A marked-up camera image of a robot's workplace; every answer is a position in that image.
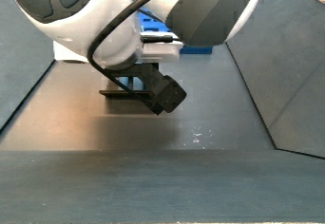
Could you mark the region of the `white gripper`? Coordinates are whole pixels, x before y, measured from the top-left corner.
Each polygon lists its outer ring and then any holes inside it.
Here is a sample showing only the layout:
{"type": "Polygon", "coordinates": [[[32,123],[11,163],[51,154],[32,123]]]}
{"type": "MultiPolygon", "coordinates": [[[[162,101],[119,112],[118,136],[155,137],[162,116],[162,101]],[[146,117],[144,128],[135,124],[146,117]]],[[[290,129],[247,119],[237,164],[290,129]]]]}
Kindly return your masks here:
{"type": "Polygon", "coordinates": [[[181,42],[173,43],[139,43],[139,63],[175,63],[179,61],[179,50],[183,48],[181,42]]]}

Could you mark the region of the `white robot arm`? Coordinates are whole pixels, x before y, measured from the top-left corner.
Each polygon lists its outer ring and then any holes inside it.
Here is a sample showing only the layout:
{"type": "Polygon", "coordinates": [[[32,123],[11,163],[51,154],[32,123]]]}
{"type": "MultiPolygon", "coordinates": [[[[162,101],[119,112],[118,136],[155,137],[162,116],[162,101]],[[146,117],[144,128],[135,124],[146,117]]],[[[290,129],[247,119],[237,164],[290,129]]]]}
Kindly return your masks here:
{"type": "Polygon", "coordinates": [[[122,69],[140,56],[138,10],[147,8],[191,47],[223,44],[239,31],[258,0],[15,0],[37,29],[80,56],[122,69]]]}

